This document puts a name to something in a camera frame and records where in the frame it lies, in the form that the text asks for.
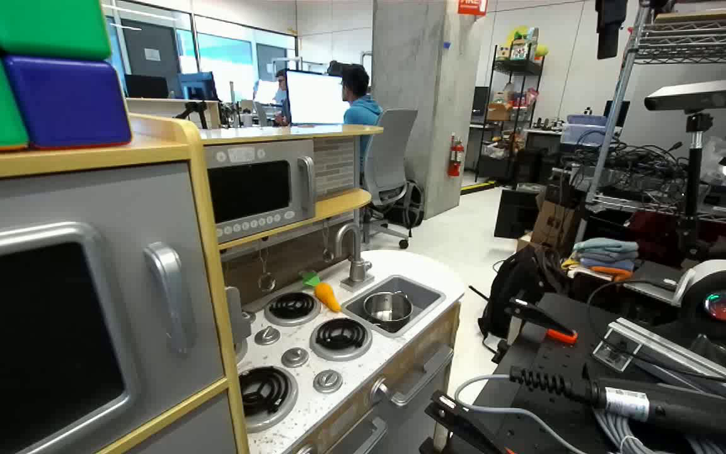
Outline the silver toy faucet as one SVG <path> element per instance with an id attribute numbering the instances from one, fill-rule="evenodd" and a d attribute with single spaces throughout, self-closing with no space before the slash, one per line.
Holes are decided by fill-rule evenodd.
<path id="1" fill-rule="evenodd" d="M 345 287 L 361 287 L 370 282 L 370 266 L 364 261 L 364 233 L 356 223 L 343 225 L 336 233 L 336 256 L 348 261 Z"/>

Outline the front stove burner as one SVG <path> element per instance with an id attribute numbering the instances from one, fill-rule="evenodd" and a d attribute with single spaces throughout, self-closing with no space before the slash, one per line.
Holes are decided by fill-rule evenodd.
<path id="1" fill-rule="evenodd" d="M 298 402 L 296 376 L 277 367 L 251 368 L 240 376 L 244 425 L 264 432 L 282 422 Z"/>

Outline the back left stove burner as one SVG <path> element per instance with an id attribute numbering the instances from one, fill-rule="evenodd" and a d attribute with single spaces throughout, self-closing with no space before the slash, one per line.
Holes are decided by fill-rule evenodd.
<path id="1" fill-rule="evenodd" d="M 317 316 L 317 300 L 310 292 L 282 292 L 271 300 L 264 316 L 277 325 L 301 325 Z"/>

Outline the grey office chair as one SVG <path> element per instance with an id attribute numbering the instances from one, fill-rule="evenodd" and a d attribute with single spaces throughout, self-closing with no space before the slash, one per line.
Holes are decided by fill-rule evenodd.
<path id="1" fill-rule="evenodd" d="M 407 174 L 407 146 L 417 112 L 385 112 L 380 116 L 384 131 L 368 141 L 364 161 L 364 190 L 370 205 L 364 209 L 364 242 L 378 233 L 393 236 L 407 249 L 411 231 L 424 219 L 424 212 L 411 205 L 413 184 Z"/>

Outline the grey toy sink basin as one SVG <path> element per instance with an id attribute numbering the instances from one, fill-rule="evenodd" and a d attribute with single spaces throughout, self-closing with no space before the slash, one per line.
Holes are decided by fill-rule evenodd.
<path id="1" fill-rule="evenodd" d="M 438 300 L 438 290 L 407 278 L 388 278 L 385 282 L 351 300 L 345 311 L 385 336 L 398 336 Z"/>

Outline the toy oven door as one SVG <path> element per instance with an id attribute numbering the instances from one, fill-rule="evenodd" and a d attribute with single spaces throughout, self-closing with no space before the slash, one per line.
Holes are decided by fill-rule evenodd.
<path id="1" fill-rule="evenodd" d="M 223 376 L 189 169 L 0 179 L 0 454 L 88 454 Z"/>

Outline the orange carrot plush toy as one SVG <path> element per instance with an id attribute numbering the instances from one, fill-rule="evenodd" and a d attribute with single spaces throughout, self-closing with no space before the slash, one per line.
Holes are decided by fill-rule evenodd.
<path id="1" fill-rule="evenodd" d="M 331 314 L 341 314 L 343 305 L 331 282 L 325 282 L 317 273 L 309 273 L 303 278 L 303 287 L 310 290 Z"/>

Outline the steel pot in sink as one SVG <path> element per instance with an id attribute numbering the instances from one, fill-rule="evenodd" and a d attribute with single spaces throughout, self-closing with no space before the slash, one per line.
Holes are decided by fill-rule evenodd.
<path id="1" fill-rule="evenodd" d="M 398 290 L 380 290 L 364 300 L 364 316 L 374 323 L 407 323 L 411 314 L 411 297 Z"/>

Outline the stove burner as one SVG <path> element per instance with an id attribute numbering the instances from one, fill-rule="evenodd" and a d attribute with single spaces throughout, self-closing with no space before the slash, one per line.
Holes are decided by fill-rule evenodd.
<path id="1" fill-rule="evenodd" d="M 370 343 L 370 331 L 354 318 L 325 320 L 310 336 L 310 349 L 327 362 L 358 358 L 370 349 Z"/>
<path id="2" fill-rule="evenodd" d="M 264 316 L 277 325 L 301 325 L 317 316 L 317 300 L 310 292 L 282 292 L 271 300 Z"/>
<path id="3" fill-rule="evenodd" d="M 251 368 L 240 376 L 244 425 L 264 432 L 282 422 L 298 402 L 296 376 L 277 367 Z"/>

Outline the red fire extinguisher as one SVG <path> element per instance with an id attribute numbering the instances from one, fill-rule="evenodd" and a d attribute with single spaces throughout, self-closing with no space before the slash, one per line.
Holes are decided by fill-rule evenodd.
<path id="1" fill-rule="evenodd" d="M 452 136 L 447 178 L 462 178 L 465 154 L 466 154 L 465 141 Z"/>

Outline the metal storage shelf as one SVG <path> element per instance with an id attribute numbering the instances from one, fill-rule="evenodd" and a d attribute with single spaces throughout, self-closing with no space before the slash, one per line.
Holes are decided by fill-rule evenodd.
<path id="1" fill-rule="evenodd" d="M 476 172 L 496 184 L 518 178 L 525 131 L 534 121 L 545 59 L 537 45 L 518 39 L 491 51 L 490 102 L 485 109 L 485 138 Z"/>

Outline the green foam block top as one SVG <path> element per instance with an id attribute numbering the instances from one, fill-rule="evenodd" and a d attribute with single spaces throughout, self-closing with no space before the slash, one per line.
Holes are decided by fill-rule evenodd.
<path id="1" fill-rule="evenodd" d="M 0 0 L 0 49 L 15 55 L 103 60 L 101 0 Z"/>

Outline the person in blue shirt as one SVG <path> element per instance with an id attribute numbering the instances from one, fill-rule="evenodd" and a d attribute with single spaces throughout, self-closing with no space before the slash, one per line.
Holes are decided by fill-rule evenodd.
<path id="1" fill-rule="evenodd" d="M 331 77 L 343 83 L 343 102 L 348 103 L 343 121 L 354 127 L 377 127 L 380 121 L 380 106 L 368 93 L 368 73 L 358 63 L 334 60 Z"/>

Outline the toy microwave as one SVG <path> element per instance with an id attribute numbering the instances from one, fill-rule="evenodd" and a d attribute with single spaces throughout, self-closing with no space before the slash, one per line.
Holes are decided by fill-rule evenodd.
<path id="1" fill-rule="evenodd" d="M 223 242 L 316 215 L 317 179 L 310 141 L 208 146 L 208 178 Z"/>

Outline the toy kitchen play set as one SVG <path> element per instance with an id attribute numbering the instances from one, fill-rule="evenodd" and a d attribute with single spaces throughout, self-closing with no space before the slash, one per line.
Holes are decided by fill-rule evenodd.
<path id="1" fill-rule="evenodd" d="M 0 179 L 156 165 L 181 165 L 189 169 L 223 376 L 171 408 L 121 432 L 106 446 L 88 454 L 128 451 L 137 446 L 152 446 L 167 454 L 248 454 L 240 379 L 234 370 L 234 349 L 230 339 L 230 307 L 225 300 L 218 238 L 208 225 L 205 167 L 198 161 L 200 135 L 186 121 L 160 116 L 137 116 L 131 130 L 133 138 L 121 146 L 0 152 Z"/>

